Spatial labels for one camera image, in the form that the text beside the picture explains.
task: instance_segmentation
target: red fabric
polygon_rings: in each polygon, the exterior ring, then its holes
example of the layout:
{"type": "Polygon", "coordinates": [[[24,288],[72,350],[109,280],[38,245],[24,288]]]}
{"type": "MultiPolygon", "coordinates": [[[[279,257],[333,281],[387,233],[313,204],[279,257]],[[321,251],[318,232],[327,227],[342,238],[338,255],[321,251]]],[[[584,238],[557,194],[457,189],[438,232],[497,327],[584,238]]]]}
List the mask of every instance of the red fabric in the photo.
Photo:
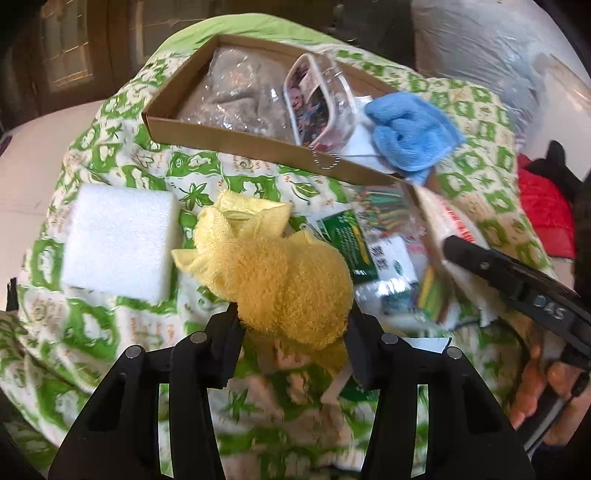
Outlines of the red fabric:
{"type": "Polygon", "coordinates": [[[574,220],[571,204],[550,180],[528,172],[531,160],[517,157],[523,210],[551,257],[574,258],[574,220]]]}

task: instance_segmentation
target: qr code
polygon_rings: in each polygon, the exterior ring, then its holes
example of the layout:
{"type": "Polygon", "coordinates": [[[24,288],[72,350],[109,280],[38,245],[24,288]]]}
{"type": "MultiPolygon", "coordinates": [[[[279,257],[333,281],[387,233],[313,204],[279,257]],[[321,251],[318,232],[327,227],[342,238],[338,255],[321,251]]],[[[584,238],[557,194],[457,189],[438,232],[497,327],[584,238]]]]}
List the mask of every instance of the qr code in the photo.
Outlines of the qr code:
{"type": "Polygon", "coordinates": [[[375,257],[383,257],[384,250],[382,249],[381,245],[376,245],[375,247],[371,247],[371,253],[375,257]]]}
{"type": "Polygon", "coordinates": [[[378,267],[379,270],[387,270],[388,269],[388,261],[385,258],[378,258],[375,261],[375,266],[378,267]]]}

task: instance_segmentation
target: finger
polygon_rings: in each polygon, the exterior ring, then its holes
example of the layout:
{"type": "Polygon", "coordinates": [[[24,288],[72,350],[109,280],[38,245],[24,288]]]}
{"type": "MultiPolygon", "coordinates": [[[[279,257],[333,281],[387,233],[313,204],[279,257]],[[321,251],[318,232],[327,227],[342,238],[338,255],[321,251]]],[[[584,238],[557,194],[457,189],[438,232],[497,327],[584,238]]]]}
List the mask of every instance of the finger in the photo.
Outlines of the finger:
{"type": "Polygon", "coordinates": [[[519,390],[524,390],[534,397],[539,398],[544,391],[545,385],[546,379],[540,371],[540,362],[537,358],[534,358],[523,369],[519,390]]]}
{"type": "Polygon", "coordinates": [[[591,387],[573,398],[560,419],[544,437],[547,445],[566,445],[572,438],[591,404],[591,387]]]}
{"type": "Polygon", "coordinates": [[[538,358],[540,358],[541,353],[542,353],[542,347],[540,345],[534,345],[531,348],[530,359],[537,360],[538,358]]]}
{"type": "Polygon", "coordinates": [[[509,412],[509,421],[514,429],[521,427],[521,424],[525,421],[525,413],[517,408],[511,407],[509,412]]]}
{"type": "Polygon", "coordinates": [[[538,408],[538,397],[528,391],[518,390],[515,395],[515,405],[526,417],[531,417],[538,408]]]}
{"type": "Polygon", "coordinates": [[[580,368],[562,362],[554,362],[548,369],[548,383],[560,398],[568,400],[581,372],[580,368]]]}

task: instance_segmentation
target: green patterned blanket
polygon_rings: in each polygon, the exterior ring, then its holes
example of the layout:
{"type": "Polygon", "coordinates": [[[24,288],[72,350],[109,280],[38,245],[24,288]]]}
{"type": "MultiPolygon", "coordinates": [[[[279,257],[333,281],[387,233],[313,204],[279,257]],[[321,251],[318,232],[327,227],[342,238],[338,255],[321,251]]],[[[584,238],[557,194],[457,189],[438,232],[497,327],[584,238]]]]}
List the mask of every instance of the green patterned blanket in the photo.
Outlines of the green patterned blanket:
{"type": "MultiPolygon", "coordinates": [[[[153,350],[174,345],[226,307],[179,273],[171,299],[158,305],[64,288],[60,269],[68,217],[82,183],[173,192],[182,206],[178,223],[185,248],[192,246],[199,209],[227,187],[293,202],[295,218],[336,210],[346,202],[340,183],[327,177],[151,141],[142,109],[163,81],[216,33],[323,51],[442,108],[468,139],[437,166],[444,194],[477,223],[492,246],[535,267],[548,266],[519,205],[513,136],[504,108],[490,91],[457,80],[423,79],[409,68],[274,17],[247,14],[203,21],[169,38],[71,144],[47,219],[18,277],[18,315],[0,314],[0,387],[22,414],[5,423],[38,469],[48,467],[85,401],[127,346],[137,343],[153,350]]],[[[453,334],[453,342],[506,403],[521,354],[515,337],[496,326],[465,327],[453,334]]],[[[310,477],[310,468],[330,463],[360,468],[376,398],[353,388],[338,406],[323,405],[320,397],[331,381],[330,372],[287,352],[279,342],[262,345],[247,336],[235,377],[224,390],[209,393],[227,478],[303,479],[310,477]]],[[[417,472],[426,455],[425,388],[419,398],[417,472]]],[[[160,400],[161,464],[172,475],[166,388],[160,400]]]]}

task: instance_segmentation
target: white tissue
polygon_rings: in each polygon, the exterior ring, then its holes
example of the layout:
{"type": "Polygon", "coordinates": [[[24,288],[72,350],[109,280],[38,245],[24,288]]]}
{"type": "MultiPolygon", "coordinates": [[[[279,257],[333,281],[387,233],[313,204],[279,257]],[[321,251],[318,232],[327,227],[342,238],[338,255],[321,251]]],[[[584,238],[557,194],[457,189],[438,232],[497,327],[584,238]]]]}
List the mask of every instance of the white tissue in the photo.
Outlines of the white tissue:
{"type": "Polygon", "coordinates": [[[355,97],[358,118],[357,126],[349,142],[338,153],[341,157],[364,167],[391,174],[396,170],[376,148],[372,138],[374,123],[365,115],[365,105],[372,100],[373,98],[370,95],[355,97]]]}

